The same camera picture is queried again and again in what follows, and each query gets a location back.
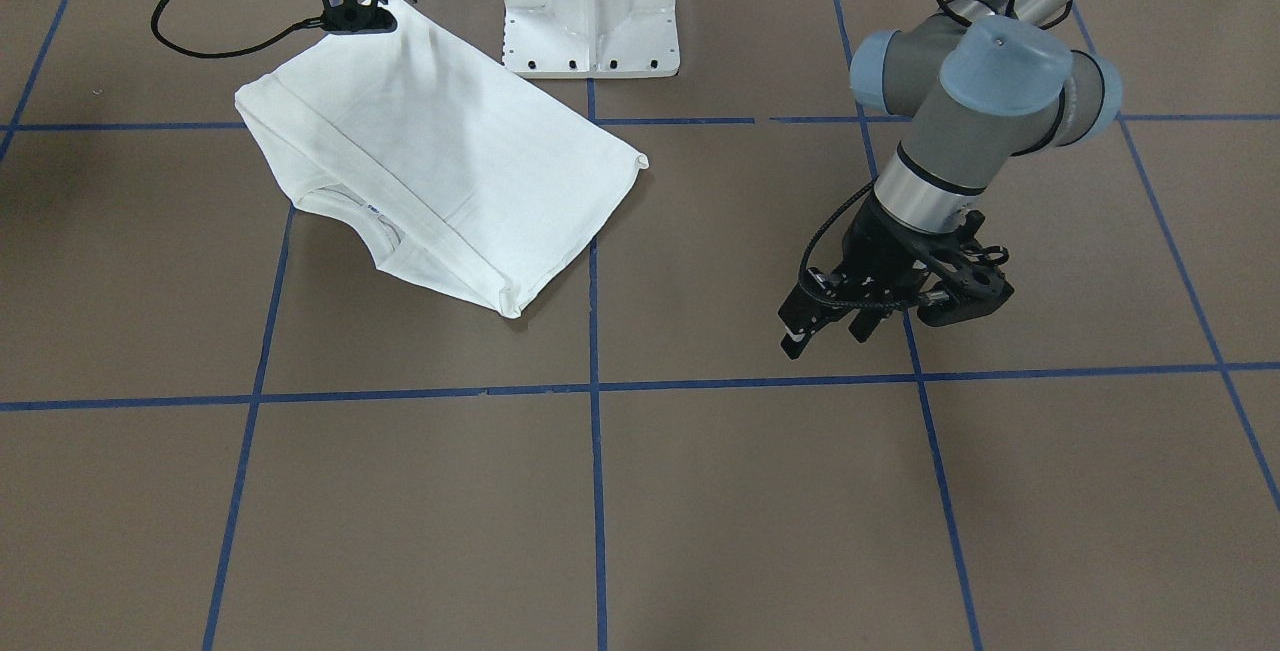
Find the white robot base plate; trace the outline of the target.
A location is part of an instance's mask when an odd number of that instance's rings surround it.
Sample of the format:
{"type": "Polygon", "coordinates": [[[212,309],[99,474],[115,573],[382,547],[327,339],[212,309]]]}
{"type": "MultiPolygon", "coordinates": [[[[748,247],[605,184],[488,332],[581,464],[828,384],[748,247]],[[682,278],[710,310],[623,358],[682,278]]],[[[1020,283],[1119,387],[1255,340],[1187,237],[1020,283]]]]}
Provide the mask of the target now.
{"type": "Polygon", "coordinates": [[[504,0],[502,64],[531,81],[646,81],[680,72],[676,0],[504,0]]]}

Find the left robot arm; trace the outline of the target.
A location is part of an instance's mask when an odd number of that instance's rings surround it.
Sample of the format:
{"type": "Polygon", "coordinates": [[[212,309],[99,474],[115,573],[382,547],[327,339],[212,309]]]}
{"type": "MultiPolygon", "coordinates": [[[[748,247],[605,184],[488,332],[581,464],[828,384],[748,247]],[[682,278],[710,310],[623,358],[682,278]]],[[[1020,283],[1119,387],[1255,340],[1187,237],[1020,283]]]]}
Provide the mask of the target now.
{"type": "Polygon", "coordinates": [[[934,0],[913,29],[868,35],[850,60],[858,104],[909,119],[854,212],[832,271],[809,263],[780,306],[788,358],[850,318],[867,341],[883,318],[915,312],[941,327],[987,317],[1014,288],[1001,246],[983,246],[975,208],[1009,159],[1091,139],[1123,104],[1116,67],[1052,35],[1075,0],[934,0]]]}

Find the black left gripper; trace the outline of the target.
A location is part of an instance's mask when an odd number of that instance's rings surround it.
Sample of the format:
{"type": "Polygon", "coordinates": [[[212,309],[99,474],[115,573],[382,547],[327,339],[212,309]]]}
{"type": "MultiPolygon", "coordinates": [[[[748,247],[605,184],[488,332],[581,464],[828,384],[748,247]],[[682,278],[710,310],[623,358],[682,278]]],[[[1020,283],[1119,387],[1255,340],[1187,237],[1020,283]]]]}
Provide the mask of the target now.
{"type": "Polygon", "coordinates": [[[863,196],[850,196],[804,246],[800,283],[778,310],[783,324],[780,347],[788,359],[799,359],[815,333],[850,312],[855,315],[847,331],[865,344],[895,312],[951,304],[948,272],[934,255],[951,253],[951,233],[914,230],[892,217],[876,197],[863,201],[863,196]],[[856,214],[840,242],[838,263],[828,272],[813,267],[817,246],[850,208],[856,214]]]}

